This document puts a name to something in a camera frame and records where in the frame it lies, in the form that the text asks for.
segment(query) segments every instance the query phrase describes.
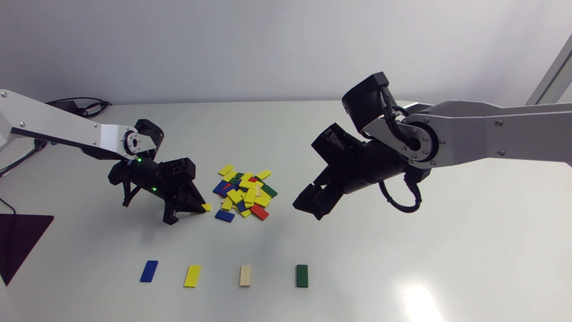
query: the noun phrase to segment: table surface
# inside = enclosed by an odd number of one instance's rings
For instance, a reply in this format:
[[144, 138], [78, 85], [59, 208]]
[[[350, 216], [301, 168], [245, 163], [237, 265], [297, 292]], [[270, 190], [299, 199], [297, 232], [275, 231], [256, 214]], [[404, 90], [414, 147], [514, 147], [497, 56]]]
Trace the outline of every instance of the table surface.
[[[96, 120], [165, 132], [157, 161], [189, 157], [214, 210], [161, 222], [162, 200], [122, 207], [115, 161], [57, 145], [20, 165], [0, 195], [22, 214], [55, 216], [8, 290], [24, 321], [565, 321], [572, 314], [572, 169], [487, 159], [434, 169], [421, 209], [393, 209], [376, 186], [317, 221], [293, 200], [325, 163], [311, 148], [338, 101], [113, 106]], [[212, 188], [227, 163], [273, 171], [264, 222], [215, 219]], [[400, 177], [395, 199], [412, 202]], [[152, 283], [139, 278], [158, 260]], [[296, 288], [295, 266], [309, 266]], [[197, 288], [183, 288], [202, 265]], [[252, 285], [239, 287], [241, 265]]]

